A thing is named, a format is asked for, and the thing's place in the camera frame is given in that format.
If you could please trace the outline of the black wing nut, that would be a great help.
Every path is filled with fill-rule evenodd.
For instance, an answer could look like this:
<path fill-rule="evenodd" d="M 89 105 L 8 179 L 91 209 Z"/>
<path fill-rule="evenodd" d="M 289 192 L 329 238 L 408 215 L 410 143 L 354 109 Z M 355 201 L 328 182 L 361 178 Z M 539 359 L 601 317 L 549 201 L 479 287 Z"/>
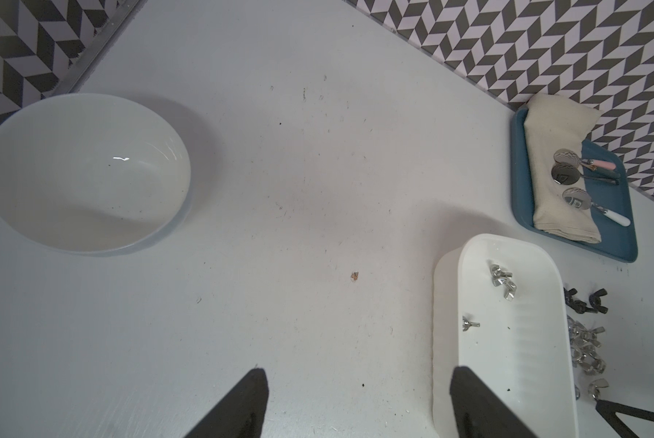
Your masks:
<path fill-rule="evenodd" d="M 602 299 L 608 295 L 605 288 L 601 288 L 589 295 L 589 306 L 593 313 L 607 314 L 608 308 L 603 305 Z"/>
<path fill-rule="evenodd" d="M 565 304 L 573 311 L 575 311 L 578 315 L 587 313 L 588 304 L 585 301 L 582 301 L 581 299 L 577 299 L 576 298 L 577 294 L 578 291 L 576 290 L 576 288 L 571 288 L 571 289 L 564 288 Z"/>

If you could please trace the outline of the white storage box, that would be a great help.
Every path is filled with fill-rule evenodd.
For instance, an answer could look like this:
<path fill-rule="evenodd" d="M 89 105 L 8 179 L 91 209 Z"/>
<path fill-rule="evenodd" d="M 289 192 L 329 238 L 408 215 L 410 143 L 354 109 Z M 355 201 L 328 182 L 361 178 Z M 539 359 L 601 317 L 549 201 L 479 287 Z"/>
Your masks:
<path fill-rule="evenodd" d="M 489 267 L 513 274 L 515 298 Z M 481 324 L 462 330 L 462 317 Z M 470 368 L 538 437 L 578 436 L 567 312 L 558 268 L 541 247 L 482 234 L 444 255 L 434 270 L 433 422 L 457 435 L 449 394 L 454 368 Z"/>

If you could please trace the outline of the removed silver wing nuts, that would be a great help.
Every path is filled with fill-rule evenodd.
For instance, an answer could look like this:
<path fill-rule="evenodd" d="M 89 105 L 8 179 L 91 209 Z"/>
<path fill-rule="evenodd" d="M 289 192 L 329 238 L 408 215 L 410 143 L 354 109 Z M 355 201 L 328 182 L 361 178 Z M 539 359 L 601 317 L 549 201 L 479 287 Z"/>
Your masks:
<path fill-rule="evenodd" d="M 607 362 L 599 354 L 600 334 L 605 333 L 606 329 L 604 326 L 587 328 L 569 316 L 567 316 L 567 323 L 571 365 L 591 378 L 587 384 L 587 394 L 597 402 L 601 398 L 601 391 L 610 386 L 603 378 L 607 370 Z"/>

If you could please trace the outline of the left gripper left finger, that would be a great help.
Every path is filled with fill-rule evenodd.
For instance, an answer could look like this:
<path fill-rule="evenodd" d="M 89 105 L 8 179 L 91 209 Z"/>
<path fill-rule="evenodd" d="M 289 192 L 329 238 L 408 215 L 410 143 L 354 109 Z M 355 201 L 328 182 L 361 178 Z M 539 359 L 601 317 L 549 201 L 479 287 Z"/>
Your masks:
<path fill-rule="evenodd" d="M 268 377 L 250 370 L 187 434 L 186 438 L 259 438 L 268 407 Z"/>

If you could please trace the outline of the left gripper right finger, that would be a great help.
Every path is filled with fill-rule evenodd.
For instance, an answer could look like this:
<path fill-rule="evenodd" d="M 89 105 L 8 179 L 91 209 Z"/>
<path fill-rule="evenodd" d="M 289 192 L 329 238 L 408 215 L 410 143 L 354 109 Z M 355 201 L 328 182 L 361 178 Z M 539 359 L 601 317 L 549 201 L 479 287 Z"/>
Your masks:
<path fill-rule="evenodd" d="M 459 437 L 536 437 L 468 367 L 454 368 L 449 394 Z"/>

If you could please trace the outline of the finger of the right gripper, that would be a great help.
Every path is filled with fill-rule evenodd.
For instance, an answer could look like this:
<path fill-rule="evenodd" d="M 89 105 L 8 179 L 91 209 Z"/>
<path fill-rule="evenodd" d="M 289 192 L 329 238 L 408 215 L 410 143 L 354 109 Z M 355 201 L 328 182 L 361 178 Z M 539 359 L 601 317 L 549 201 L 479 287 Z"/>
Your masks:
<path fill-rule="evenodd" d="M 620 414 L 654 423 L 654 412 L 646 411 L 640 408 L 631 407 L 614 401 L 598 399 L 595 409 L 597 413 L 610 425 L 610 427 L 622 438 L 638 438 L 627 423 L 625 423 Z"/>

